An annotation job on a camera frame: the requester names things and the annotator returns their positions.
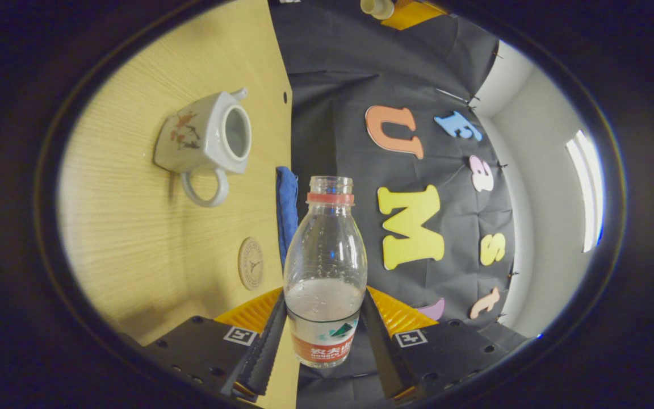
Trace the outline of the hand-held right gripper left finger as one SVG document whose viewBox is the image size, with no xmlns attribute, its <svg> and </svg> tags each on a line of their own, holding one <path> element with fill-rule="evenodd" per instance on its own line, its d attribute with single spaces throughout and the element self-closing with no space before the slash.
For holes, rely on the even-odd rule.
<svg viewBox="0 0 654 409">
<path fill-rule="evenodd" d="M 192 316 L 144 352 L 197 388 L 256 402 L 267 392 L 285 323 L 286 303 L 278 287 L 218 318 Z"/>
</svg>

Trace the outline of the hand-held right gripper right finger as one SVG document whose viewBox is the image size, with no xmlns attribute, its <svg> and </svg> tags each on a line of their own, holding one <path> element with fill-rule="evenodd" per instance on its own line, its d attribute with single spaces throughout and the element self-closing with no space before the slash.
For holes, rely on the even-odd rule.
<svg viewBox="0 0 654 409">
<path fill-rule="evenodd" d="M 384 395 L 398 406 L 436 398 L 491 369 L 529 340 L 494 321 L 443 319 L 444 299 L 413 308 L 373 287 L 360 309 Z"/>
</svg>

